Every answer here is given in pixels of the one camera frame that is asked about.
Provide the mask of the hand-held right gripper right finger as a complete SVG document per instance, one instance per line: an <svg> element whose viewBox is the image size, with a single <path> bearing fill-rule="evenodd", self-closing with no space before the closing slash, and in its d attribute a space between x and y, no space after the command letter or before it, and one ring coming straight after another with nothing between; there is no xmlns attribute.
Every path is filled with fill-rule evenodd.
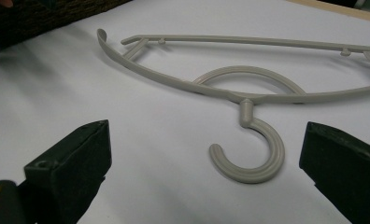
<svg viewBox="0 0 370 224"><path fill-rule="evenodd" d="M352 224L370 224L370 145L334 127L309 122L299 167Z"/></svg>

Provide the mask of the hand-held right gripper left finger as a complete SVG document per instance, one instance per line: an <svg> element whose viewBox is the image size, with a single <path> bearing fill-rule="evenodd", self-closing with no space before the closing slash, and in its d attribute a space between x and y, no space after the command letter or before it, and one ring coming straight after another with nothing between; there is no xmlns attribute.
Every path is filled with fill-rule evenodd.
<svg viewBox="0 0 370 224"><path fill-rule="evenodd" d="M109 123L85 124L24 167L37 224L76 224L111 167Z"/></svg>

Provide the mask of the beige plastic clothes hanger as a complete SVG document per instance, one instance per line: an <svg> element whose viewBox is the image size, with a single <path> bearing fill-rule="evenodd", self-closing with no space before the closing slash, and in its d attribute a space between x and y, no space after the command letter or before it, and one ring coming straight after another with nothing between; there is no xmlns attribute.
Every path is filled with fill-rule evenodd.
<svg viewBox="0 0 370 224"><path fill-rule="evenodd" d="M338 51L344 57L348 57L353 53L361 53L369 62L370 46L222 35L133 35L122 40L123 45L130 44L132 47L125 53L121 54L114 50L107 43L107 33L105 30L97 30L96 35L98 43L107 57L142 77L151 79L172 88L195 92L220 99L226 99L239 105L240 126L246 129L252 129L257 133L260 133L266 139L270 149L269 158L263 165L257 168L243 168L230 162L225 156L222 147L218 144L211 145L208 152L212 162L223 175L240 183L258 184L272 179L280 171L285 159L285 147L277 131L268 123L253 116L253 108L255 105L318 103L350 99L352 97L361 97L370 94L370 86L344 91L307 93L293 81L279 73L260 67L246 65L225 66L207 72L194 81L188 81L162 74L133 61L133 57L151 41L155 41L159 44L164 44L168 41L209 42L278 46L302 49L324 49ZM290 92L288 94L247 93L212 88L206 84L207 81L215 77L233 73L257 74L263 77L268 77L288 88Z"/></svg>

